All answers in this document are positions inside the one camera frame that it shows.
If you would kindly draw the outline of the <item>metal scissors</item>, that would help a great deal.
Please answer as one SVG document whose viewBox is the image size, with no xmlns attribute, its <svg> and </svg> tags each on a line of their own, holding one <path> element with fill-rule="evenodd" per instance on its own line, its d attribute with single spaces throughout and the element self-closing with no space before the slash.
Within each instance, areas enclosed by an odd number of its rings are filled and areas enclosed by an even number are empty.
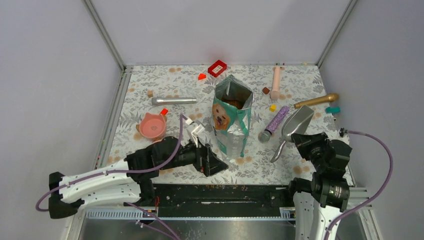
<svg viewBox="0 0 424 240">
<path fill-rule="evenodd" d="M 289 116 L 282 126 L 281 135 L 283 140 L 271 158 L 271 163 L 276 162 L 280 158 L 283 148 L 287 143 L 293 142 L 291 139 L 292 134 L 303 135 L 306 132 L 313 115 L 314 110 L 309 106 L 304 105 Z"/>
</svg>

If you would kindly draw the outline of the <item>green silver pet food bag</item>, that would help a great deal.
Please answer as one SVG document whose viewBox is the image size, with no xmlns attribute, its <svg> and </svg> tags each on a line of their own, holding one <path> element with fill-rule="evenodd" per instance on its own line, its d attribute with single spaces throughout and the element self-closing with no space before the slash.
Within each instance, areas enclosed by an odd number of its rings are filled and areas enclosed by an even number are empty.
<svg viewBox="0 0 424 240">
<path fill-rule="evenodd" d="M 242 109 L 221 101 L 222 98 L 238 100 Z M 232 74 L 218 83 L 214 89 L 211 125 L 219 150 L 225 159 L 244 157 L 245 147 L 251 130 L 253 91 Z"/>
</svg>

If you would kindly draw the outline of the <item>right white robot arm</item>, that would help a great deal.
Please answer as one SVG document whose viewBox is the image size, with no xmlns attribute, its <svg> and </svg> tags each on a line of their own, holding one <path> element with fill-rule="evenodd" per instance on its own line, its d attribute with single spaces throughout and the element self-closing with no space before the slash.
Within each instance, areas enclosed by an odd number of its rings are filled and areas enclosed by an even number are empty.
<svg viewBox="0 0 424 240">
<path fill-rule="evenodd" d="M 293 133 L 291 139 L 314 167 L 311 180 L 294 178 L 286 193 L 287 201 L 295 206 L 295 239 L 334 240 L 350 197 L 344 175 L 352 148 L 341 140 L 330 140 L 324 132 Z"/>
</svg>

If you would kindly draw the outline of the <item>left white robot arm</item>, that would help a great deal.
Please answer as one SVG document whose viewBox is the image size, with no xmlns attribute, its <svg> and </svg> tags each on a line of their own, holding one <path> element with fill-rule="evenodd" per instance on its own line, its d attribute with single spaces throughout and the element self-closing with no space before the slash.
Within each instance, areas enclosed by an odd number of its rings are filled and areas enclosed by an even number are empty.
<svg viewBox="0 0 424 240">
<path fill-rule="evenodd" d="M 187 165 L 206 177 L 229 167 L 209 144 L 190 140 L 181 146 L 177 138 L 168 136 L 106 167 L 73 176 L 51 173 L 49 216 L 63 219 L 93 205 L 132 203 L 148 206 L 157 199 L 152 179 L 162 170 Z"/>
</svg>

